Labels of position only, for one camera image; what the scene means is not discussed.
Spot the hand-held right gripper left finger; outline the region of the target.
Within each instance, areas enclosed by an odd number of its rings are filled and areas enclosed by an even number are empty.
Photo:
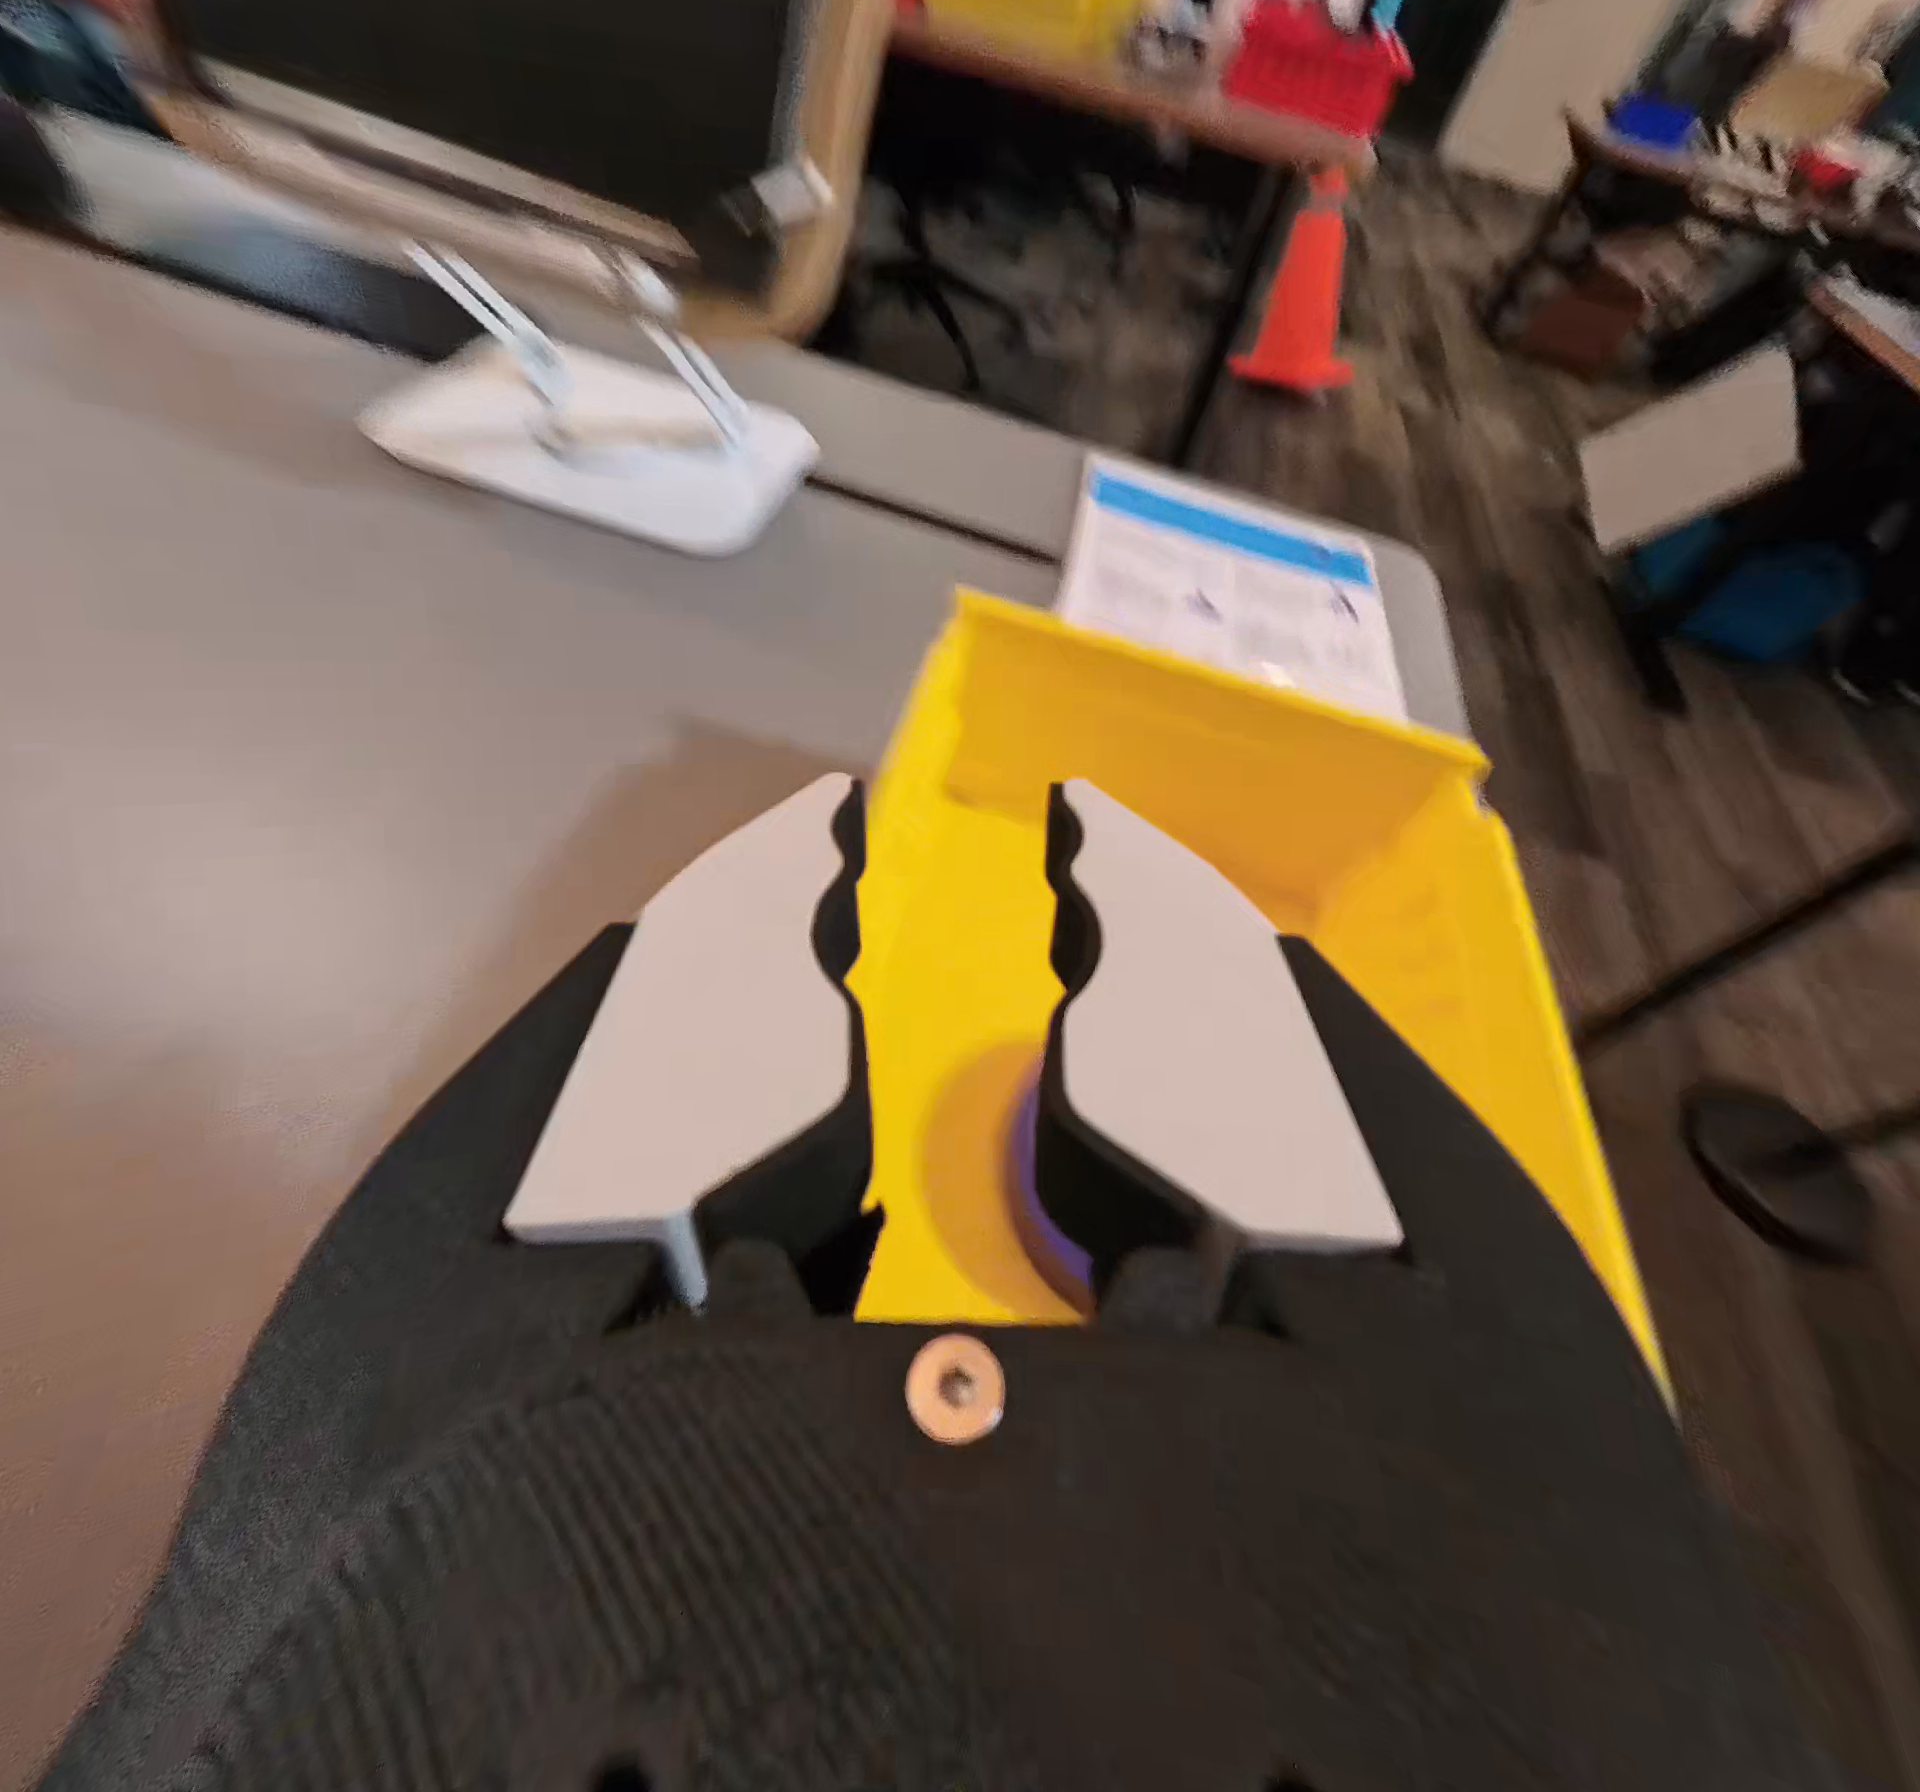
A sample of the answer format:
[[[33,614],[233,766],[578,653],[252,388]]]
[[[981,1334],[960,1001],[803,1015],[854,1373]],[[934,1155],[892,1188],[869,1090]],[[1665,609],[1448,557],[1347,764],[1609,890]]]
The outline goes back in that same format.
[[[687,1307],[724,1246],[779,1248],[849,1309],[874,1244],[858,888],[866,798],[830,770],[703,850],[637,912],[503,1229],[652,1244]]]

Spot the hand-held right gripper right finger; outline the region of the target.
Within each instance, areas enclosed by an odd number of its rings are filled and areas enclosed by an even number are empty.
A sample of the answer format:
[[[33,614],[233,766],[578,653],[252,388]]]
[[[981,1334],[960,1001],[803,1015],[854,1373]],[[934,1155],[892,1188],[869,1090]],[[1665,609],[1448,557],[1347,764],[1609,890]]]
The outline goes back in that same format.
[[[1047,796],[1038,1205],[1082,1253],[1406,1244],[1281,930],[1088,777]]]

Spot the purple tape roll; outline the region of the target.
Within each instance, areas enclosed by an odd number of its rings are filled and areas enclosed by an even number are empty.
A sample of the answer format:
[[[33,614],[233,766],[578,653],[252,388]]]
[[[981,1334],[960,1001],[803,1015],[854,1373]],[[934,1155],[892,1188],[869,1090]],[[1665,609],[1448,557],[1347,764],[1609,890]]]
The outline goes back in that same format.
[[[966,1057],[924,1118],[919,1180],[931,1238],[979,1315],[1072,1322],[1091,1315],[1091,1262],[1038,1193],[1043,1047],[999,1039]]]

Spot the yellow plastic bin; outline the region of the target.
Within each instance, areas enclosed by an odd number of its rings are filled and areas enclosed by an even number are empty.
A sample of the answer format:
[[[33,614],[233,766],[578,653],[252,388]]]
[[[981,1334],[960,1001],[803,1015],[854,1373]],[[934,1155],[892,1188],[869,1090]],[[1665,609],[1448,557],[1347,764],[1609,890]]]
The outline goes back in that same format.
[[[1317,950],[1552,1202],[1674,1388],[1507,826],[1466,739],[1195,666],[975,588],[924,654],[869,796],[850,988],[885,1225],[866,1321],[1072,1326],[1007,1202],[1064,989],[1043,813],[1073,776]]]

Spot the grey desk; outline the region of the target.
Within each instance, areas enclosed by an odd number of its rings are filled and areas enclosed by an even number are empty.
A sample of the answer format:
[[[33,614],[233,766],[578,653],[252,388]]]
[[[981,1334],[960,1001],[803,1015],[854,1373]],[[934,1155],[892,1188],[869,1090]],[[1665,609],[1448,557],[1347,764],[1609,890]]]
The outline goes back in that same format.
[[[821,443],[687,559],[387,460],[413,366],[4,229],[4,1788],[138,1614],[372,1156],[607,921],[872,770],[974,585],[1047,605],[1082,444],[777,348]]]

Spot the printed paper sheet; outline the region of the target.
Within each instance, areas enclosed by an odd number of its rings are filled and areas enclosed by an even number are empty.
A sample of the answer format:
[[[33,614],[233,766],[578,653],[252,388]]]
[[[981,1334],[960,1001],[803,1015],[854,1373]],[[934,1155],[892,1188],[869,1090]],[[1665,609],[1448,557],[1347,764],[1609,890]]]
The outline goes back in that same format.
[[[1060,622],[1378,721],[1410,723],[1365,537],[1091,452]]]

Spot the white tilting stand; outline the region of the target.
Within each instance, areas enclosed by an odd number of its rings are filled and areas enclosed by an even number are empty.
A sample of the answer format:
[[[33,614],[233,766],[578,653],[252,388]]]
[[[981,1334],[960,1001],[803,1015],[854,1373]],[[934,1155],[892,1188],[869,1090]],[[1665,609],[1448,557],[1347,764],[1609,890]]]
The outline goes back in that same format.
[[[661,247],[644,235],[567,212],[513,217],[425,186],[350,196],[482,333],[360,414],[393,460],[684,557],[750,549],[813,471],[810,430],[736,392],[688,334]],[[599,299],[637,330],[648,362],[556,340],[494,265]]]

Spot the orange traffic cone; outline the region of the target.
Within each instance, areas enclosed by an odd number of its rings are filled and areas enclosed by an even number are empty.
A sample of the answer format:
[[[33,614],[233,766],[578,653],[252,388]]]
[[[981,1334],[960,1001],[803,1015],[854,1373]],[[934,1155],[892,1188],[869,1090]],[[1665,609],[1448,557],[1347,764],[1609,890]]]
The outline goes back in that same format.
[[[1230,355],[1233,379],[1295,396],[1350,388],[1355,368],[1338,346],[1347,188],[1346,169],[1308,174],[1266,286],[1258,330],[1248,348]]]

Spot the wooden background table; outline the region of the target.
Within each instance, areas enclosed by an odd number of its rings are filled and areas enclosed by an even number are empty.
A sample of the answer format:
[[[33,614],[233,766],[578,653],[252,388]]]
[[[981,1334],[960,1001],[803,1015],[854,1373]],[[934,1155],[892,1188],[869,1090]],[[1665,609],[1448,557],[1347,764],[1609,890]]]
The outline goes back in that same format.
[[[1232,98],[1209,77],[1174,81],[1145,74],[1118,59],[1047,55],[992,32],[952,29],[919,7],[896,8],[890,55],[1106,124],[1139,124],[1164,138],[1190,140],[1258,170],[1230,282],[1212,315],[1212,334],[1192,368],[1182,412],[1162,446],[1167,465],[1187,465],[1230,377],[1230,357],[1240,346],[1240,337],[1253,328],[1262,278],[1290,239],[1311,180],[1342,170],[1347,183],[1365,182],[1377,163],[1375,145]]]

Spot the red plastic bin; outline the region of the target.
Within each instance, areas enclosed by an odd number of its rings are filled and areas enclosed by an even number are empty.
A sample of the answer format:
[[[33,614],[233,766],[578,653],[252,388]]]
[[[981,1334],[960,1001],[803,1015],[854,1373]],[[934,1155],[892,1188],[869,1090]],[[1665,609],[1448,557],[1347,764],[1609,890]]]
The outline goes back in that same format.
[[[1219,90],[1346,138],[1378,135],[1413,64],[1393,29],[1339,29],[1319,0],[1253,0]]]

